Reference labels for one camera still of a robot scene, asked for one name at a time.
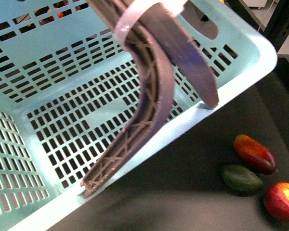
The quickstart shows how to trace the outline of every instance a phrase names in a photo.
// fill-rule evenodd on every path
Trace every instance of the apple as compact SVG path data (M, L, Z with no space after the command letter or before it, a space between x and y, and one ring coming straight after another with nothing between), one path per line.
M263 202L271 216L289 223L289 183L274 184L266 191Z
M265 175L273 174L277 169L275 157L264 145L247 135L238 135L234 148L239 157L253 170Z

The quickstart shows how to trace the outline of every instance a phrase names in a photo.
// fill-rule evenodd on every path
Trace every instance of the plastic basket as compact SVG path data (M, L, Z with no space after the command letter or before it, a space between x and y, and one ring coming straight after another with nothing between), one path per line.
M227 6L192 2L218 27L211 40L178 16L215 70L220 104L205 109L174 67L169 121L103 188L276 64L272 45ZM0 1L0 230L45 230L84 204L79 181L137 106L136 66L100 17L84 0L54 3Z

